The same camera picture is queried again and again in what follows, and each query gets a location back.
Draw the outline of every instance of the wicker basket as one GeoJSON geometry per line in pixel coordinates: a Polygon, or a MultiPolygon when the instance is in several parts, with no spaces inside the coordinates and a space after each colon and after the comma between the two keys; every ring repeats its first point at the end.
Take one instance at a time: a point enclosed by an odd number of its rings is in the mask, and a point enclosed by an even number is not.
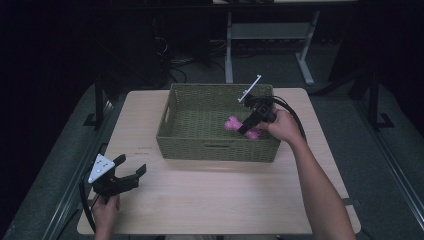
{"type": "MultiPolygon", "coordinates": [[[[280,141],[268,132],[250,140],[226,131],[230,116],[240,121],[251,111],[237,101],[245,84],[173,84],[156,135],[164,158],[273,162],[280,141]]],[[[255,96],[272,95],[271,85],[256,85],[255,96]]]]}

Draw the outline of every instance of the pink object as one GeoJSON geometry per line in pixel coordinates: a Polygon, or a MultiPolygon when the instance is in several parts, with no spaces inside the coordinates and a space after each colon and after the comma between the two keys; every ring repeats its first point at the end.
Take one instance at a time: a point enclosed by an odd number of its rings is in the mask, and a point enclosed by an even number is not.
{"type": "MultiPolygon", "coordinates": [[[[228,118],[228,121],[225,122],[225,130],[227,131],[237,131],[243,124],[234,116],[228,118]]],[[[246,132],[245,136],[252,140],[258,140],[261,136],[261,130],[253,127],[246,132]]]]}

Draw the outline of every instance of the cable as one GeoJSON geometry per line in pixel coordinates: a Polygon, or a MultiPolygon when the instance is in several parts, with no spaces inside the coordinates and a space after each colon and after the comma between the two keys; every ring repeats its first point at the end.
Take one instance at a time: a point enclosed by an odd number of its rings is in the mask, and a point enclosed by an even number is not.
{"type": "Polygon", "coordinates": [[[220,46],[213,48],[210,50],[210,56],[211,57],[218,57],[221,56],[225,53],[226,47],[227,47],[227,42],[225,40],[216,40],[213,43],[221,43],[220,46]]]}
{"type": "Polygon", "coordinates": [[[282,101],[284,104],[287,104],[286,100],[284,100],[283,98],[279,97],[279,96],[272,96],[273,98],[277,98],[280,101],[282,101]]]}
{"type": "Polygon", "coordinates": [[[219,63],[217,63],[215,61],[212,61],[212,60],[209,60],[209,62],[215,64],[216,66],[218,66],[225,73],[225,68],[223,66],[221,66],[221,64],[219,64],[219,63]]]}
{"type": "MultiPolygon", "coordinates": [[[[185,72],[183,72],[182,70],[180,70],[180,69],[176,69],[176,68],[169,68],[169,70],[174,70],[174,71],[177,71],[177,72],[180,72],[183,76],[184,76],[184,83],[187,83],[187,74],[185,73],[185,72]]],[[[175,82],[175,83],[178,83],[178,81],[177,81],[177,79],[171,74],[171,73],[169,73],[169,76],[171,77],[171,79],[175,82]]]]}
{"type": "Polygon", "coordinates": [[[91,204],[91,209],[93,209],[94,204],[96,204],[97,200],[99,200],[100,195],[96,195],[96,198],[93,200],[93,203],[91,204]]]}
{"type": "Polygon", "coordinates": [[[182,67],[184,65],[187,65],[189,63],[194,63],[194,58],[186,58],[186,59],[179,59],[179,60],[171,60],[172,64],[175,64],[174,67],[182,67]]]}
{"type": "Polygon", "coordinates": [[[364,233],[364,235],[367,236],[370,240],[375,240],[375,238],[373,238],[371,234],[367,230],[365,230],[365,228],[362,228],[361,232],[364,233]]]}
{"type": "Polygon", "coordinates": [[[88,223],[90,224],[91,229],[93,229],[93,232],[95,233],[96,224],[94,223],[94,219],[93,219],[93,216],[91,215],[90,207],[88,206],[87,195],[85,194],[85,184],[84,184],[85,176],[87,175],[89,171],[91,171],[92,168],[93,166],[89,167],[86,170],[86,172],[83,174],[83,176],[81,177],[81,181],[79,183],[79,190],[80,190],[81,204],[84,209],[85,216],[87,217],[87,220],[88,220],[88,223]]]}
{"type": "Polygon", "coordinates": [[[169,47],[168,41],[166,41],[166,39],[163,38],[163,37],[156,37],[155,39],[156,40],[162,40],[163,42],[165,42],[165,49],[162,51],[162,53],[165,53],[168,50],[168,47],[169,47]]]}

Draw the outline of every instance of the dark background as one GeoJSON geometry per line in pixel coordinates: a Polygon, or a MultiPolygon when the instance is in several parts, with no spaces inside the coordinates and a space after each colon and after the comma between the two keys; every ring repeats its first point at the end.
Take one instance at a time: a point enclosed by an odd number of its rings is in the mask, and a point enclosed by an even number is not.
{"type": "MultiPolygon", "coordinates": [[[[87,11],[103,4],[0,0],[0,236],[78,100],[96,78],[114,79],[103,86],[110,97],[122,88],[156,89],[167,81],[167,63],[158,58],[159,46],[152,38],[155,14],[105,16],[101,11],[87,11]]],[[[330,79],[337,81],[368,64],[421,134],[423,5],[420,1],[359,1],[330,79]]],[[[211,21],[208,16],[191,21],[198,15],[187,13],[179,18],[169,13],[164,20],[167,27],[159,28],[164,31],[159,34],[207,61],[208,48],[203,44],[222,34],[213,30],[222,29],[225,19],[211,21]]],[[[340,41],[340,35],[333,35],[331,18],[331,12],[323,12],[317,38],[340,41]]]]}

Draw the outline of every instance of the table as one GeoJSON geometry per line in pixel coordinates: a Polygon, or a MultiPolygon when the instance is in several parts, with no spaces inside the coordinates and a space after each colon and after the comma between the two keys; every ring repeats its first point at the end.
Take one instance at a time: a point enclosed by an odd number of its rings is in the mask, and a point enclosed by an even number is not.
{"type": "MultiPolygon", "coordinates": [[[[309,234],[292,151],[282,142],[273,163],[163,159],[156,132],[168,90],[127,96],[105,156],[126,154],[118,177],[147,173],[121,194],[117,234],[309,234]]],[[[342,198],[349,198],[312,104],[303,89],[274,89],[297,112],[312,152],[342,198]]],[[[354,231],[361,225],[346,206],[354,231]]],[[[83,214],[78,232],[92,234],[83,214]]]]}

